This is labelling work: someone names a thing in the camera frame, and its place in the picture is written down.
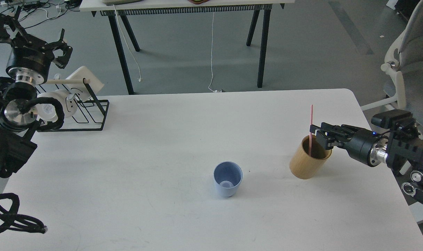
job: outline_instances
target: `bamboo cup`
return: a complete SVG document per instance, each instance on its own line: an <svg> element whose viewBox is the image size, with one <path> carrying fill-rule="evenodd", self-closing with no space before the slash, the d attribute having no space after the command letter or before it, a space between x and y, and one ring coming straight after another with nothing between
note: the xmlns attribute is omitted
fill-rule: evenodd
<svg viewBox="0 0 423 251"><path fill-rule="evenodd" d="M317 143L315 135L312 135L311 151L309 156L309 135L307 135L289 163L292 174L297 178L303 180L312 178L332 153L332 150L325 150Z"/></svg>

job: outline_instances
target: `floor stripe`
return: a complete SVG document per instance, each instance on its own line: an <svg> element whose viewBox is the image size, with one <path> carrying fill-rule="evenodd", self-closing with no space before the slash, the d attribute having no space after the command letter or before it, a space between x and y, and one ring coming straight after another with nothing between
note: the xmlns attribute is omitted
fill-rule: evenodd
<svg viewBox="0 0 423 251"><path fill-rule="evenodd" d="M354 42L355 46L357 47L358 53L362 55L374 54L374 52L372 52L371 47L366 42L365 38L360 33L359 29L355 27L354 22L352 22L352 20L350 19L350 17L346 13L345 9L342 7L340 2L331 1L328 3L329 5L331 5L332 10L336 14L336 16L339 18L346 32L348 32L348 35L351 37L351 40Z"/></svg>

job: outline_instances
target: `white table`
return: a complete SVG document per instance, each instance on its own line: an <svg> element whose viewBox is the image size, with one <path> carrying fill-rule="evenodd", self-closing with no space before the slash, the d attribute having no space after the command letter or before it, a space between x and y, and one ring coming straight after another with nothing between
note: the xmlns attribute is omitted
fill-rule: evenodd
<svg viewBox="0 0 423 251"><path fill-rule="evenodd" d="M252 22L248 32L246 45L252 44L252 38L255 31L256 23L260 10L264 10L263 28L261 35L260 61L258 66L257 86L262 88L264 78L264 65L266 62L267 38L269 34L270 12L272 4L280 3L284 8L285 3L294 3L295 0L210 0L209 2L195 5L187 0L144 0L137 3L127 3L124 5L116 5L117 15L123 21L124 27L129 35L132 45L136 51L140 51L131 25L127 19L127 15L148 15L148 14L172 14L172 13L207 13L207 12L223 12L223 11L247 11L253 10ZM136 94L132 87L126 58L123 52L123 46L115 18L114 6L107 6L100 0L83 1L80 5L81 11L91 11L93 16L100 11L102 16L108 16L111 31L113 33L114 42L116 44L117 54L122 68L123 77L128 90L128 94Z"/></svg>
<svg viewBox="0 0 423 251"><path fill-rule="evenodd" d="M368 123L347 89L105 97L102 132L39 133L5 192L46 234L6 231L7 250L423 251L391 171L335 148L315 177L288 163L314 124ZM231 198L213 169L238 163Z"/></svg>

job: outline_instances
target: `gray office chair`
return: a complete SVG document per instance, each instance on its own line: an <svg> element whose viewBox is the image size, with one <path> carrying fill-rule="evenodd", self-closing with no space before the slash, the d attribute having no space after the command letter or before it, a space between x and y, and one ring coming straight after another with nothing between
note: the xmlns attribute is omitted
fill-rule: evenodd
<svg viewBox="0 0 423 251"><path fill-rule="evenodd" d="M396 50L399 60L394 56ZM380 68L393 81L384 87L390 97L364 105L362 110L394 104L411 111L423 126L423 0L414 9L406 29L389 48Z"/></svg>

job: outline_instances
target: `cup rim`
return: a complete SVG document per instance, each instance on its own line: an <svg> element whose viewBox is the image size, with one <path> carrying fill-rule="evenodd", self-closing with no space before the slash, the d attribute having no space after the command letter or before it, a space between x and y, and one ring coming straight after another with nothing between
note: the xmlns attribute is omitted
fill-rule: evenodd
<svg viewBox="0 0 423 251"><path fill-rule="evenodd" d="M308 138L309 138L309 135L306 135L306 136L302 139L301 144L300 144L300 148L301 148L301 150L302 150L303 152L305 152L305 153L306 153L306 155L307 155L309 158L316 159L316 160L326 160L326 159L329 159L329 157L331 157L331 154L332 154L332 149L329 149L329 150L323 149L323 150L325 150L325 151L329 151L328 155L327 155L327 156L325 156L323 159L317 159L317 158L314 158L314 157L310 156L309 154L307 154L307 152L306 152L306 151L304 150L304 148L303 148L303 143L304 143L304 141L305 141L306 139L308 139Z"/></svg>
<svg viewBox="0 0 423 251"><path fill-rule="evenodd" d="M238 182L238 184L236 184L236 185L232 186L231 188L226 188L226 187L223 187L223 186L219 185L219 183L216 181L216 178L215 178L216 168L218 168L218 166L219 166L219 165L221 165L221 164L223 164L223 163L232 163L232 164L235 164L235 165L239 168L239 170L240 170L240 172L241 172L241 178L240 178L240 181ZM233 188L235 188L235 187L239 186L239 184L241 184L241 181L242 181L243 176L244 176L244 174L243 174L243 172L242 172L241 167L240 167L238 164L236 164L235 162L233 162L233 161L223 161L223 162L221 162L221 163L217 164L217 165L216 165L216 167L215 167L215 169L213 170L213 180L215 181L215 183L216 183L216 184L218 184L218 185L219 185L221 188L223 188L223 189L233 189Z"/></svg>

